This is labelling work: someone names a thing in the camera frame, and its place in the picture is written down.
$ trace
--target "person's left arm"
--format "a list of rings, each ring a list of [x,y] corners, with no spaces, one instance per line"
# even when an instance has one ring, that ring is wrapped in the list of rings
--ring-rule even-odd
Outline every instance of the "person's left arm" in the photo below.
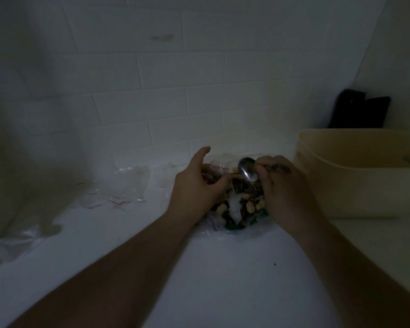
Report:
[[[230,186],[230,174],[213,185],[203,181],[209,151],[201,148],[176,175],[169,208],[158,220],[50,292],[10,327],[141,325],[180,243]]]

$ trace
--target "beige plastic container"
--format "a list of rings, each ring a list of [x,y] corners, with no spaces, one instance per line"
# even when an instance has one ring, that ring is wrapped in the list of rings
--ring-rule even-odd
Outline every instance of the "beige plastic container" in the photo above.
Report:
[[[410,212],[410,138],[384,129],[298,133],[294,163],[328,217],[398,217]]]

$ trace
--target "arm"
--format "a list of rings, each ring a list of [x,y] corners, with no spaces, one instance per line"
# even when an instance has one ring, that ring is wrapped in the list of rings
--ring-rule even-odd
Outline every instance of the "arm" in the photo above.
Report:
[[[138,327],[191,227],[230,186],[207,185],[201,168],[209,147],[176,175],[169,208],[158,220],[62,284],[20,316],[17,327]]]
[[[281,163],[290,174],[268,172]],[[272,218],[298,242],[346,327],[410,327],[410,293],[372,263],[322,215],[308,182],[282,156],[256,162]]]

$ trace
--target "spoon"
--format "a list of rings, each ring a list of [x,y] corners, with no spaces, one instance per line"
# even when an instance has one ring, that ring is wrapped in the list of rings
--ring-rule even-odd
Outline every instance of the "spoon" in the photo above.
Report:
[[[255,182],[258,180],[257,172],[255,171],[255,160],[250,157],[240,159],[237,165],[238,172],[246,181]],[[283,164],[266,164],[264,168],[267,171],[277,171],[281,174],[290,174],[292,171],[289,167]]]

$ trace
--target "forearm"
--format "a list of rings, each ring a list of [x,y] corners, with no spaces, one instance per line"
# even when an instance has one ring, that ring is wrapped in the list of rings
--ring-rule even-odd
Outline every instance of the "forearm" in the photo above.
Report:
[[[346,327],[410,327],[410,293],[329,222],[293,234]]]
[[[59,288],[11,327],[135,327],[194,220],[166,213]]]

